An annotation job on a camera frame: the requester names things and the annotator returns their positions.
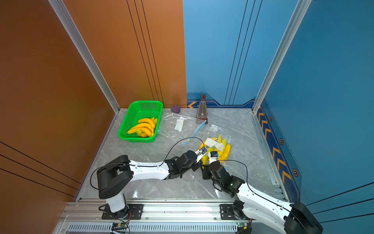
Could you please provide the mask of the yellow banana bunch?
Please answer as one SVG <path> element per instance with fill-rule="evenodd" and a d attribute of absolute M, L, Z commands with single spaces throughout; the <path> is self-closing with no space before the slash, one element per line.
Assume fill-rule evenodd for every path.
<path fill-rule="evenodd" d="M 140 119 L 138 124 L 132 127 L 127 134 L 136 134 L 138 137 L 147 138 L 155 135 L 158 119 Z"/>
<path fill-rule="evenodd" d="M 218 152 L 219 162 L 223 162 L 224 160 L 227 160 L 231 152 L 231 145 L 227 143 L 227 140 L 225 138 L 222 138 L 222 135 L 218 135 L 218 137 L 208 137 L 204 141 L 204 143 L 200 145 L 200 148 L 203 146 L 207 148 L 207 153 L 200 160 L 203 165 L 209 164 L 208 156 L 211 151 Z"/>

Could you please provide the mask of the clear zip-top bag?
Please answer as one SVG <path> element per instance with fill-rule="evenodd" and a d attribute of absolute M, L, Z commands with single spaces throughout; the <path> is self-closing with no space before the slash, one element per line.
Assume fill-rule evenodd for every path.
<path fill-rule="evenodd" d="M 205 147 L 207 152 L 202 156 L 200 162 L 202 168 L 207 167 L 210 162 L 211 152 L 217 152 L 217 159 L 221 164 L 225 164 L 229 160 L 233 151 L 233 136 L 231 131 L 218 125 L 212 124 L 207 128 L 207 132 L 203 134 L 203 143 L 201 143 L 198 149 Z"/>
<path fill-rule="evenodd" d="M 183 145 L 190 142 L 194 137 L 203 138 L 201 136 L 206 128 L 207 120 L 197 119 L 195 116 L 187 114 L 166 113 L 161 119 L 158 132 L 171 140 L 183 140 Z"/>

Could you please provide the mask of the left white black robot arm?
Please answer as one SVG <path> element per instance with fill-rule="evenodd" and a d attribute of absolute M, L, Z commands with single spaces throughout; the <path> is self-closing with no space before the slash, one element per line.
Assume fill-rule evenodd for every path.
<path fill-rule="evenodd" d="M 170 180 L 182 177 L 192 169 L 196 171 L 200 160 L 207 152 L 205 147 L 187 151 L 180 157 L 173 157 L 163 162 L 148 163 L 133 161 L 127 155 L 119 156 L 106 165 L 99 167 L 96 172 L 98 195 L 106 200 L 99 209 L 103 219 L 123 219 L 130 215 L 122 190 L 133 181 L 145 179 Z"/>

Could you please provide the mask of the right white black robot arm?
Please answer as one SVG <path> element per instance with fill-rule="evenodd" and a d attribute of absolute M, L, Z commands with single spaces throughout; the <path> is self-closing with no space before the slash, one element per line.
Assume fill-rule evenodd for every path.
<path fill-rule="evenodd" d="M 243 179 L 230 175 L 219 162 L 204 169 L 214 187 L 235 198 L 233 212 L 239 219 L 255 219 L 280 234 L 321 234 L 322 225 L 301 202 L 290 203 L 253 188 Z"/>

